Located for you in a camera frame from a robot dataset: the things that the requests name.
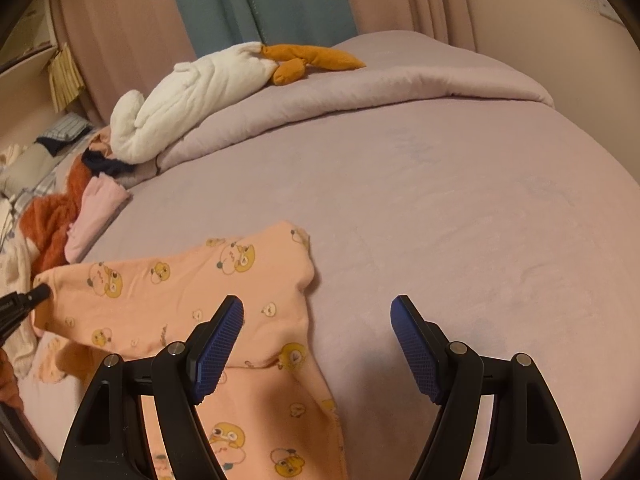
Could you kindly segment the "dark navy garment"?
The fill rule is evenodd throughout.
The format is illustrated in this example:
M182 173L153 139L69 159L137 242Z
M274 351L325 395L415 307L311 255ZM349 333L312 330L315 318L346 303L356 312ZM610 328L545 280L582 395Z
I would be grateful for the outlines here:
M134 171L134 165L126 164L118 159L107 158L101 152L91 151L88 148L82 153L81 161L90 170L93 177L106 174L116 178L121 174L131 174Z

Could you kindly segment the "mauve bed sheet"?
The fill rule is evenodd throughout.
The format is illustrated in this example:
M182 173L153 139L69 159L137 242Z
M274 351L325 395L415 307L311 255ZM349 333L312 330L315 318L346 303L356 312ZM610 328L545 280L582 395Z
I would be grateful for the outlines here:
M343 479L407 478L437 413L390 327L402 294L480 354L528 353L582 476L610 471L639 421L639 188L587 133L535 102L307 120L138 186L83 263L280 222L308 237L308 341L336 404Z

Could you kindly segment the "rust orange fleece garment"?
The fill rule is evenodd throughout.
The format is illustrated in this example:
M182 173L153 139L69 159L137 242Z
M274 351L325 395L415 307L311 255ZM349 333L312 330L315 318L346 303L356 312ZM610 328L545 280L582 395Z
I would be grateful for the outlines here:
M67 263L64 248L68 229L80 214L82 196L91 178L90 169L78 155L70 166L66 191L37 197L25 210L20 229L39 252L32 262L32 275Z

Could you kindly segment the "yellow hanging cloth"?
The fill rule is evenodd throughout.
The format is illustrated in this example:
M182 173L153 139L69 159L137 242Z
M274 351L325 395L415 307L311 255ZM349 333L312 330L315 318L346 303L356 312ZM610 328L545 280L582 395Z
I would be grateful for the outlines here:
M86 85L68 44L63 44L50 59L48 81L55 113L62 112L76 101Z

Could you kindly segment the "peach duck print baby garment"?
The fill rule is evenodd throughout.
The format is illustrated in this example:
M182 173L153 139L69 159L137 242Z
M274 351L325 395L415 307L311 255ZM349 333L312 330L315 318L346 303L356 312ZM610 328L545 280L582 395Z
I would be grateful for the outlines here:
M222 470L230 479L343 479L336 404L308 341L313 278L307 234L280 222L178 255L44 271L39 281L52 297L34 323L125 359L148 358L238 297L242 330L198 406Z

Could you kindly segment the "plaid grey pillow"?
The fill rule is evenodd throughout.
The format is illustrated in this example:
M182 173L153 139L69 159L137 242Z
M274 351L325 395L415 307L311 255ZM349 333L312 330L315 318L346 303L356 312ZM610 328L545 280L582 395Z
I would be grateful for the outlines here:
M57 155L64 148L75 144L80 138L93 129L93 124L75 113L61 117L41 135L36 143L41 144L51 156Z

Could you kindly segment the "pink curtain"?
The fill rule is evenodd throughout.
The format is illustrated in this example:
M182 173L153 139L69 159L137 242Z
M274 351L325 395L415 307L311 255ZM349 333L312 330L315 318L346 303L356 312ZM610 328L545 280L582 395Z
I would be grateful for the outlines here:
M175 64L198 58L176 0L50 0L58 39L70 46L89 116L107 122L126 91L151 91ZM415 30L473 49L468 0L348 0L357 35Z

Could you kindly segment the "white power strip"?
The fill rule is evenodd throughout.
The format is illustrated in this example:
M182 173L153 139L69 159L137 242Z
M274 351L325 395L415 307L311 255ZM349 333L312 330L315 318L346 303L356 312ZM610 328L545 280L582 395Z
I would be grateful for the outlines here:
M612 7L612 4L608 2L608 0L599 0L598 7L599 7L599 13L602 16L604 16L605 18L608 18L609 20L615 23L623 25L622 19L614 10L614 8Z

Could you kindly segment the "white goose plush toy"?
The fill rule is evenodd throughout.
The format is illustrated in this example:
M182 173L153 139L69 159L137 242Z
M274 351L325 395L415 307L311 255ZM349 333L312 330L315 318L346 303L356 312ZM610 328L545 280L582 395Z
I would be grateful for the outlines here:
M342 50L259 41L235 44L192 62L180 62L149 94L124 93L110 120L111 150L128 165L155 158L205 118L248 98L270 82L285 86L309 67L329 72L366 66Z

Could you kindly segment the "cream fluffy blanket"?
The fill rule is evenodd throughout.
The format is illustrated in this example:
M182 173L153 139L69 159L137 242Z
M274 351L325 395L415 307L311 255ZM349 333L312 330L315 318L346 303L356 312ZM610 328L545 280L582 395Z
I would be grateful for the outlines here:
M26 295L32 290L32 264L39 256L35 243L20 231L6 241L1 253L1 297L9 303L2 309L1 349L6 352L18 379L32 368L38 346L32 324L27 321Z

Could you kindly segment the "folded mauve duvet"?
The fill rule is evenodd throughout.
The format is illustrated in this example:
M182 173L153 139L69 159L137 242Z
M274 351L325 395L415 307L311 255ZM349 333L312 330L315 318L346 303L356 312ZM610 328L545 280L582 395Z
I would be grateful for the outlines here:
M149 162L164 172L271 129L326 114L448 98L533 101L552 105L537 81L499 61L418 32L372 32L337 48L359 58L359 70L309 67L292 84L266 84L205 118Z

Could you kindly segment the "white wall shelf unit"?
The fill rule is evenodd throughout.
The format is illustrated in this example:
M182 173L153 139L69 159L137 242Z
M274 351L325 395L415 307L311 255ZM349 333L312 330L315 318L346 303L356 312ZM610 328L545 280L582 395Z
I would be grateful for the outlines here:
M58 52L50 0L32 0L1 49L1 125L53 112L47 68Z

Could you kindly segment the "light pink folded garment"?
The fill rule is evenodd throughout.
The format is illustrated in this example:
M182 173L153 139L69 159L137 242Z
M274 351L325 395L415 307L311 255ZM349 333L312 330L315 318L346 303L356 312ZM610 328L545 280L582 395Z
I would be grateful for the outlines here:
M80 211L67 230L64 257L78 263L116 214L130 200L130 193L107 174L92 177L82 193Z

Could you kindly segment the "teal curtain panel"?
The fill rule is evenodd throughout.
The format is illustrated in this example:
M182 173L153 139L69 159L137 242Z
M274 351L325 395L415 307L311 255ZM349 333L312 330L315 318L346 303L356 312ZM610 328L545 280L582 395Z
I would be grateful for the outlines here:
M333 47L355 37L348 0L176 0L197 56L234 44Z

